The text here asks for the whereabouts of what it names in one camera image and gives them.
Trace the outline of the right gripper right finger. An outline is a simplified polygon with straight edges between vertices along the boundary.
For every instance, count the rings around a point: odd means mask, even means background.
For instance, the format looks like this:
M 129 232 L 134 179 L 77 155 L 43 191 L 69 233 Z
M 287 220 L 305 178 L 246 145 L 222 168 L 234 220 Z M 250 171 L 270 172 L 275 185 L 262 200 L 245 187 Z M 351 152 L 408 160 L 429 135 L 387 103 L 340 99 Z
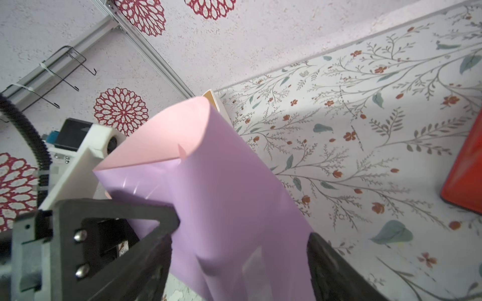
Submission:
M 310 234 L 306 251 L 316 300 L 387 301 L 319 234 Z

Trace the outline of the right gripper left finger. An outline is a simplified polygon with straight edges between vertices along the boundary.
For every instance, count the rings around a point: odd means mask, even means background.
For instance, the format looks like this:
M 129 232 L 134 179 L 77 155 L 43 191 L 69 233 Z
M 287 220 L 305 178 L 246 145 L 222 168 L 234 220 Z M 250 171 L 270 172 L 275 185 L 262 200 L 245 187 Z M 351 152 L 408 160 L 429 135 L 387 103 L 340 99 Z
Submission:
M 147 254 L 135 281 L 133 300 L 163 300 L 172 257 L 172 241 L 159 241 Z

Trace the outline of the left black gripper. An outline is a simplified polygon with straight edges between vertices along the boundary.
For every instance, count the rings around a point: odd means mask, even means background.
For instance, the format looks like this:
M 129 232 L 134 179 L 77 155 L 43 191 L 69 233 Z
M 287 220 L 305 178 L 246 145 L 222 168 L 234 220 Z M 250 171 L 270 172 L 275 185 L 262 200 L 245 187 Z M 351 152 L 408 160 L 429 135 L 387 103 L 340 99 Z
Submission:
M 23 214 L 1 233 L 1 300 L 133 300 L 147 254 L 178 227 L 170 206 L 109 200 Z

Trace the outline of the pink wrapping paper sheet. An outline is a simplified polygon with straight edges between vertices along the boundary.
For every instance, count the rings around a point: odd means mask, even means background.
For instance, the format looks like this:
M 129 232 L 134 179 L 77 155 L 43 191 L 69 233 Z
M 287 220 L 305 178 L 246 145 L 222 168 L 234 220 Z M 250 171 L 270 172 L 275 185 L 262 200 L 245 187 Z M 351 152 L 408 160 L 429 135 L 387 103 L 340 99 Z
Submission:
M 313 300 L 312 228 L 283 184 L 217 109 L 164 109 L 95 169 L 116 201 L 172 205 L 170 272 L 205 300 Z

